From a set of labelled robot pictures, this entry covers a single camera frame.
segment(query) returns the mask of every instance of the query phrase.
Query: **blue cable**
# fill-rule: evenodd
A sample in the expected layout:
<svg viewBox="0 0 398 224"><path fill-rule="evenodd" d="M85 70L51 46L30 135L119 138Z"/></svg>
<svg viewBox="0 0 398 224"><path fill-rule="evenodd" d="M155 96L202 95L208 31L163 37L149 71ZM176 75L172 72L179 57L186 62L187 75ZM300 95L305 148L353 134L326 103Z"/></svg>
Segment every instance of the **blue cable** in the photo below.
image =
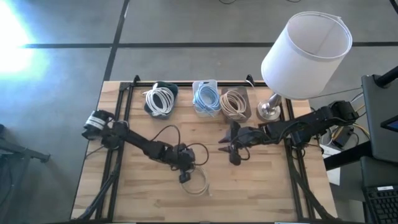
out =
<svg viewBox="0 0 398 224"><path fill-rule="evenodd" d="M203 97L205 96L210 99L211 103L203 101ZM214 112L221 109L220 96L218 95L217 89L209 85L205 85L203 82L199 84L199 88L193 96L192 103L210 116L214 116Z"/></svg>

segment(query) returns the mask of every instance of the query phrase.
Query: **lamp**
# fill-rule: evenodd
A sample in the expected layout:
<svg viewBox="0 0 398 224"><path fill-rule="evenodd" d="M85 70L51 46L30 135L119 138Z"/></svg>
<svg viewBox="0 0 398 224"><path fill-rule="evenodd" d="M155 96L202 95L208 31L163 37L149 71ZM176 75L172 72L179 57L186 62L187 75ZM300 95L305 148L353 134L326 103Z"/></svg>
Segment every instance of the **lamp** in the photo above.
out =
<svg viewBox="0 0 398 224"><path fill-rule="evenodd" d="M275 120L281 96L306 100L321 93L352 42L340 17L301 12L290 18L262 61L262 78L274 93L258 104L257 115Z"/></svg>

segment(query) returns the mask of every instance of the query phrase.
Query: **concrete floor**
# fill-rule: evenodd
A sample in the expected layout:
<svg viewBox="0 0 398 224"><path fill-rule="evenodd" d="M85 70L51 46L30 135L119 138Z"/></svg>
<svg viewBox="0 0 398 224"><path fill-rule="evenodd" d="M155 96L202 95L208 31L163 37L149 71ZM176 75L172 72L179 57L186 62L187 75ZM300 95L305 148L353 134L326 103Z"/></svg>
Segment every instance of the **concrete floor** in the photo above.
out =
<svg viewBox="0 0 398 224"><path fill-rule="evenodd" d="M9 0L0 2L0 123L15 142L49 152L32 161L10 223L68 220L87 141L82 126L96 108L111 52L103 49L20 49L19 44L90 44L114 41L127 0ZM121 43L273 42L302 11L341 16L355 42L398 41L398 15L382 0L131 0ZM269 48L118 49L110 80L261 79ZM363 75L396 66L398 47L353 47L321 95L361 86ZM314 108L351 100L360 90L310 100ZM355 106L363 101L358 100ZM358 121L367 127L366 116ZM333 188L339 216L361 218L358 205Z"/></svg>

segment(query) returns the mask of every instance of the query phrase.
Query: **keyboard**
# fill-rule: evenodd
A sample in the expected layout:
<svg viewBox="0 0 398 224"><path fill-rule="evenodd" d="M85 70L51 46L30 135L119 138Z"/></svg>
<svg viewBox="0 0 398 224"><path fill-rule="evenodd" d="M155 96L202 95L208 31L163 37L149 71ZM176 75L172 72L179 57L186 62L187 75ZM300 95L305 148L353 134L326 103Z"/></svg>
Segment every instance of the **keyboard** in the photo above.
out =
<svg viewBox="0 0 398 224"><path fill-rule="evenodd" d="M374 223L398 223L398 185L368 187L363 191Z"/></svg>

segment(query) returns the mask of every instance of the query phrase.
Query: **wooden tabletop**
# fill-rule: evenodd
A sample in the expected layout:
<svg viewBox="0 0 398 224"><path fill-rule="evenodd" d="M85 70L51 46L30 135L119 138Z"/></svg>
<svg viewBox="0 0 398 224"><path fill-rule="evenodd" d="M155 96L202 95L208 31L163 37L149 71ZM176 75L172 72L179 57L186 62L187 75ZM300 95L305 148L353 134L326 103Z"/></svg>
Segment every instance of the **wooden tabletop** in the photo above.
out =
<svg viewBox="0 0 398 224"><path fill-rule="evenodd" d="M104 82L98 109L114 112L120 82ZM179 88L171 118L167 121L151 118L144 110L142 94L149 88L135 87L129 115L130 128L146 138L153 138L169 124L178 126L182 142L203 143L210 159L203 166L210 182L210 194L187 195L178 182L179 172L148 159L142 151L125 144L123 162L114 212L115 222L272 222L294 221L294 200L283 143L250 148L251 158L240 166L229 163L228 154L218 151L217 142L224 137L229 125L220 113L215 118L200 118L192 107L192 88ZM256 116L260 100L272 92L266 87L247 88L252 116L242 126L263 123ZM308 101L293 101L296 117L309 113ZM158 138L177 144L177 133L170 128ZM88 152L100 146L89 143ZM206 158L205 150L193 146L197 162ZM103 175L106 150L100 150L84 163L72 217L82 214L98 193ZM306 148L304 157L310 188L327 211L336 217L328 177L319 148ZM194 172L189 187L201 187L202 177ZM108 209L105 201L104 212Z"/></svg>

